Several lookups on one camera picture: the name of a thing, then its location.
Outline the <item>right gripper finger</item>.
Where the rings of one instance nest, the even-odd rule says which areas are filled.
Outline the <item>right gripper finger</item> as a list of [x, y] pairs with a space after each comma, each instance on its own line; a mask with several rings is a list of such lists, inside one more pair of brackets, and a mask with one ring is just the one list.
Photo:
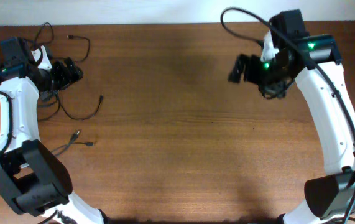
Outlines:
[[228, 82], [231, 83], [240, 83], [242, 75], [244, 74], [245, 67], [250, 61], [250, 57], [244, 54], [237, 56], [233, 69], [228, 75]]
[[286, 97], [289, 84], [285, 81], [271, 83], [270, 85], [261, 85], [259, 91], [263, 98], [272, 100], [275, 98], [282, 99]]

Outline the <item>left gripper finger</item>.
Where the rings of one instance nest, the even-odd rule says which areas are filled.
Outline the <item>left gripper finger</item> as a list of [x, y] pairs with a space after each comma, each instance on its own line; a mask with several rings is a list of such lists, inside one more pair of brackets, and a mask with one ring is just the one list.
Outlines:
[[53, 90], [64, 90], [71, 85], [70, 71], [61, 61], [52, 64], [51, 77]]
[[70, 83], [75, 83], [83, 78], [83, 71], [80, 67], [78, 67], [74, 60], [70, 57], [67, 57], [64, 60], [64, 63], [68, 70], [68, 80]]

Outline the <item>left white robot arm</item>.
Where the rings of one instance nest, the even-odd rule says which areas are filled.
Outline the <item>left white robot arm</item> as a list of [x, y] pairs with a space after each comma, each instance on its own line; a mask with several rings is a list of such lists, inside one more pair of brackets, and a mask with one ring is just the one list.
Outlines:
[[67, 168], [40, 140], [37, 103], [83, 77], [67, 57], [52, 61], [47, 47], [31, 50], [27, 40], [1, 42], [0, 196], [18, 215], [42, 216], [58, 223], [109, 223], [74, 191]]

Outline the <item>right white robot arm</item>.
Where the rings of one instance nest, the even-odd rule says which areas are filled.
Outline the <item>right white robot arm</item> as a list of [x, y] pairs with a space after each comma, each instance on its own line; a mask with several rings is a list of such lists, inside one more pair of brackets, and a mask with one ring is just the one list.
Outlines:
[[265, 25], [261, 55], [239, 55], [228, 80], [253, 83], [268, 100], [285, 97], [296, 85], [310, 109], [326, 172], [306, 181], [304, 200], [275, 222], [355, 221], [355, 110], [336, 41], [328, 34], [310, 35], [298, 9], [283, 11]]

